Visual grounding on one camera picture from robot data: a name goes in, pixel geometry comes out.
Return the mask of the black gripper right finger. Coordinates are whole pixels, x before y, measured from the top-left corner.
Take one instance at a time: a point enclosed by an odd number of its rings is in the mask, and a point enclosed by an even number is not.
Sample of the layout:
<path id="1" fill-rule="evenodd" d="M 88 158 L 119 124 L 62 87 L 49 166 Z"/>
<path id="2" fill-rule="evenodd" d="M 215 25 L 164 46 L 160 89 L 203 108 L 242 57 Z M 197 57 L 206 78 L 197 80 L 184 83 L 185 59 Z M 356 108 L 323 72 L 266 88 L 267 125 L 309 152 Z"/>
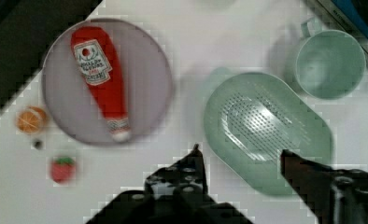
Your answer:
<path id="1" fill-rule="evenodd" d="M 287 149 L 280 171 L 318 224 L 368 224 L 368 172 L 333 169 Z"/>

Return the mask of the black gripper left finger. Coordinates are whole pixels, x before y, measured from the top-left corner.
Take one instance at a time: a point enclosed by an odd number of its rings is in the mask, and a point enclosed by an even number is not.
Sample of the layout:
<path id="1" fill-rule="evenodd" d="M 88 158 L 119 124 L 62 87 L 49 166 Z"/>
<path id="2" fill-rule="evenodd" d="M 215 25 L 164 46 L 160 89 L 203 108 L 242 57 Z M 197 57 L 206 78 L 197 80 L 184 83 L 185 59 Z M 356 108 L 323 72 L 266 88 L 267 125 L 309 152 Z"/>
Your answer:
<path id="1" fill-rule="evenodd" d="M 145 180 L 145 192 L 155 200 L 172 196 L 175 188 L 194 185 L 202 193 L 208 193 L 203 153 L 195 144 L 191 152 L 170 166 L 163 167 Z"/>

